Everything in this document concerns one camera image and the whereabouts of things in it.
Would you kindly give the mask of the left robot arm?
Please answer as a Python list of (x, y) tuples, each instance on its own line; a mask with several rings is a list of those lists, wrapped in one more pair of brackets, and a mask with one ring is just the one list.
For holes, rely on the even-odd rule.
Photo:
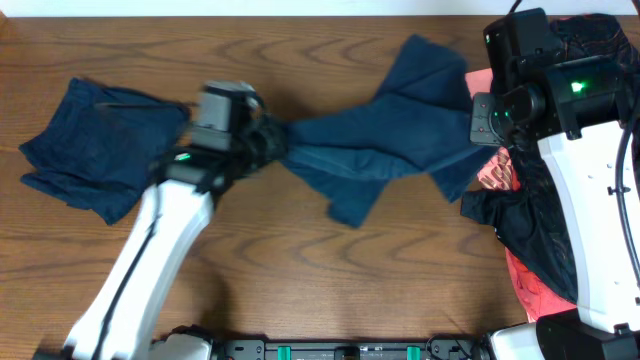
[(60, 358), (216, 358), (214, 340), (194, 327), (159, 341), (153, 340), (153, 329), (187, 252), (214, 216), (216, 201), (234, 181), (285, 152), (284, 137), (251, 85), (208, 83), (191, 143), (161, 161), (159, 182), (144, 192), (121, 254), (72, 327)]

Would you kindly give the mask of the dark blue denim shorts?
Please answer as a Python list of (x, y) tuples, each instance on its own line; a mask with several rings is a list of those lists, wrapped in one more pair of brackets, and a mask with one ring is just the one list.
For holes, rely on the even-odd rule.
[(496, 148), (470, 141), (467, 63), (413, 35), (366, 104), (286, 125), (283, 165), (324, 195), (328, 215), (361, 226), (387, 184), (427, 174), (458, 200)]

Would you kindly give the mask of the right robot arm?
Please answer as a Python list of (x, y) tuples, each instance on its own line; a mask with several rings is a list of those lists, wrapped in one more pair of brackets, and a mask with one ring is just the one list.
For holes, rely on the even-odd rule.
[(465, 194), (572, 308), (488, 334), (478, 359), (639, 355), (639, 51), (615, 17), (512, 9), (483, 32), (493, 74), (470, 139), (505, 147), (521, 187)]

